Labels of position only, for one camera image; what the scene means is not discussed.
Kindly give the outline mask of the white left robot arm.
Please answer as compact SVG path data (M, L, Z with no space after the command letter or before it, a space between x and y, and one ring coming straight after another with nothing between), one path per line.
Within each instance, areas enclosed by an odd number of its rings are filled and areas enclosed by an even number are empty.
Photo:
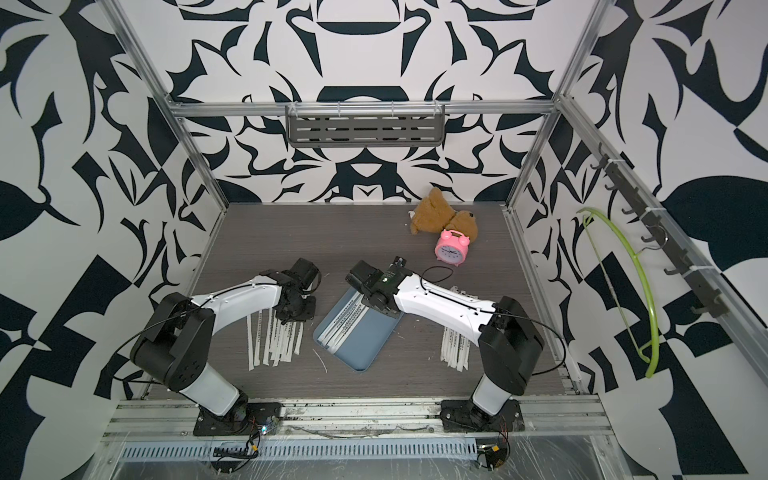
M208 363L216 333L263 310L282 323L314 317L318 267L300 258L287 270L265 270L250 280L193 297L166 295L137 335L130 361L167 389L217 420L242 423L248 397Z

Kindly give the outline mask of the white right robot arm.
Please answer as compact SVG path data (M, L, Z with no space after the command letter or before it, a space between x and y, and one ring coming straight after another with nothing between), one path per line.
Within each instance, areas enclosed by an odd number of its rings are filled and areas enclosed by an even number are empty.
M523 395L536 373L544 339L537 322L510 297L493 302L445 289L408 269L402 257L384 271L359 261L346 282L362 295L366 306L382 314L430 320L478 348L483 374L465 407L443 410L445 420L478 429Z

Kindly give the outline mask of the blue storage tray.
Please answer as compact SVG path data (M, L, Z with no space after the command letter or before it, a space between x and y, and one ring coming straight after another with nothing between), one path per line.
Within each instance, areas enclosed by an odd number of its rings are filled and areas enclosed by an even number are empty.
M365 306L362 295L349 288L313 333L318 346L353 371L374 362L403 317L389 317Z

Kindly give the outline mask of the left pile wrapped straw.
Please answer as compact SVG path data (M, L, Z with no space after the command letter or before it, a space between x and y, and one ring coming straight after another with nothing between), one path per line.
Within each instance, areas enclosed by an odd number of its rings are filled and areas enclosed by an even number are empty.
M247 366L277 367L300 355L304 335L302 322L282 323L273 310L249 314L246 318Z

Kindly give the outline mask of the pile wrapped straw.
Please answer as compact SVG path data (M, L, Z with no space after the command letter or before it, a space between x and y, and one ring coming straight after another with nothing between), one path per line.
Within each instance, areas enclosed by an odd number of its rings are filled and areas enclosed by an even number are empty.
M456 331L445 327L442 337L440 359L458 372L469 369L469 354L472 343Z
M304 335L302 322L282 323L273 310L249 314L246 318L247 366L277 367L300 355Z

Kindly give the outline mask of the small white paper scrap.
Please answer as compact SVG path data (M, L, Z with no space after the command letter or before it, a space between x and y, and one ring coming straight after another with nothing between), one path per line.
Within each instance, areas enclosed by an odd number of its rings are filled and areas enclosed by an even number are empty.
M322 356L315 349L313 349L312 351L313 351L313 354L315 355L315 357L320 362L320 365L322 366L324 373L327 374L328 373L328 368L327 368L327 365L326 365L324 359L322 358Z

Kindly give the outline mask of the pink alarm clock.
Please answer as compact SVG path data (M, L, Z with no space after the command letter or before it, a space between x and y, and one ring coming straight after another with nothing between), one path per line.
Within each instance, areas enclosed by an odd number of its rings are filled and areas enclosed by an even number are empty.
M456 230L443 230L434 249L436 258L446 264L459 266L467 260L471 240Z

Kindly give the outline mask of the brown teddy bear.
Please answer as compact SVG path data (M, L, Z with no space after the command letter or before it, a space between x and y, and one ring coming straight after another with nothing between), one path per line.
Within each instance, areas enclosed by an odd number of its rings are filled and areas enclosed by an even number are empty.
M454 230L467 236L470 242L476 241L479 236L475 215L468 210L455 210L437 187L433 187L409 215L412 234L439 234L444 230Z

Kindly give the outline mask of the right pile wrapped straw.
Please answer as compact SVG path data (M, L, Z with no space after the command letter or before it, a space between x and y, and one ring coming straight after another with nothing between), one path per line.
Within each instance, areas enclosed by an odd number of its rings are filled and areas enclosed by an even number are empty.
M442 337L440 359L458 372L469 369L469 354L472 343L456 331L445 327Z

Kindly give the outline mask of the green clothes hanger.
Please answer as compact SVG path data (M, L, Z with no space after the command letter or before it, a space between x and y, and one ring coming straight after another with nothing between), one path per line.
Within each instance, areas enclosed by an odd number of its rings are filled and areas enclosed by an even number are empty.
M595 207L582 207L577 211L577 214L581 217L584 233L586 234L589 245L598 261L598 267L606 282L610 297L612 298L615 307L619 309L620 318L625 325L625 331L629 336L631 345L637 357L645 364L644 377L651 379L655 376L660 362L661 333L659 330L659 318L655 296L644 265L640 260L640 254L631 245L621 228L610 220L607 214L603 211ZM631 269L634 271L636 283L633 286L633 290L638 296L638 302L645 311L647 324L647 339L643 342L640 342L632 331L627 313L625 312L625 305L621 303L619 290L615 286L612 277L608 272L604 256L600 253L598 242L592 233L591 226L594 224L601 224L611 232L615 237L616 242L624 250L624 254L630 263Z

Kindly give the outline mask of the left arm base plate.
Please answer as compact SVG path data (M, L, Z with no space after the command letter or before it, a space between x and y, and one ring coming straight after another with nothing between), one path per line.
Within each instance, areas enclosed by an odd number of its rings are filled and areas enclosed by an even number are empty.
M266 435L279 424L283 407L279 402L238 402L233 410L217 416L204 407L199 408L193 429L196 437Z

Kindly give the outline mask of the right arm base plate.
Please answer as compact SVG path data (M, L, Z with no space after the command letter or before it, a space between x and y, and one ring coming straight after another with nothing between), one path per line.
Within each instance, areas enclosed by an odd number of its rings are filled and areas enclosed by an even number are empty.
M523 414L517 400L508 400L495 415L477 407L471 400L443 400L439 418L443 430L449 433L467 432L522 432L525 430Z

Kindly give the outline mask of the grey wall shelf rack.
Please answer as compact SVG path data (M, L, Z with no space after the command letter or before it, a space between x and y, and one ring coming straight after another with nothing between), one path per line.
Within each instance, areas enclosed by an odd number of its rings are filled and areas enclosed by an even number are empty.
M291 103L288 143L296 148L434 147L446 137L438 103Z

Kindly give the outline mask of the black wall hook rail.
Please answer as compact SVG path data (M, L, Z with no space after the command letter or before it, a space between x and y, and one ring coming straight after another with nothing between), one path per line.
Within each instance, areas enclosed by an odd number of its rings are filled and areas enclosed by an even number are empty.
M686 247L681 237L673 234L673 221L667 210L640 185L623 158L611 158L603 151L602 143L598 144L598 152L599 160L593 170L605 172L611 182L606 189L620 193L628 204L623 213L636 218L648 231L648 235L641 238L645 246L640 251L665 254L672 267L665 268L664 273L681 277L701 303L699 307L691 308L694 314L709 314L713 318L728 314L730 309L723 300L722 291L705 277L704 272L709 267L696 264L692 248Z

